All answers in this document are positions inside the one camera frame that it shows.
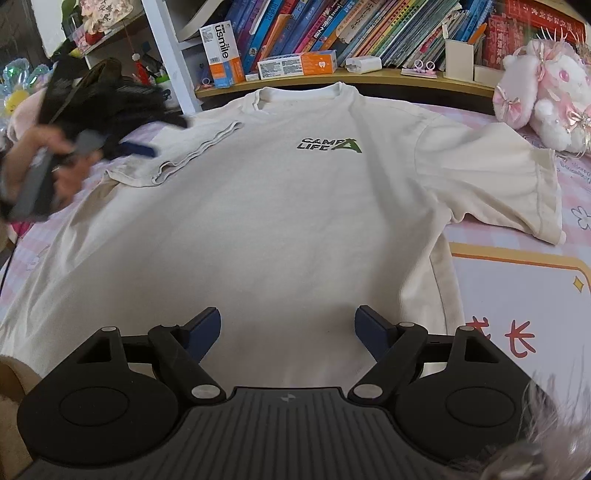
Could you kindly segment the person's left hand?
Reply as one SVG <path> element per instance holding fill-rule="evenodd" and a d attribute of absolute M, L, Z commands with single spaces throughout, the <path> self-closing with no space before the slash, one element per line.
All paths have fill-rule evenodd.
<path fill-rule="evenodd" d="M 25 185 L 27 176 L 46 159 L 68 157 L 65 165 L 46 170 L 51 174 L 55 200 L 51 212 L 69 206 L 81 191 L 92 167 L 103 158 L 101 150 L 82 154 L 55 126 L 31 127 L 1 160 L 1 200 L 14 206 Z"/>

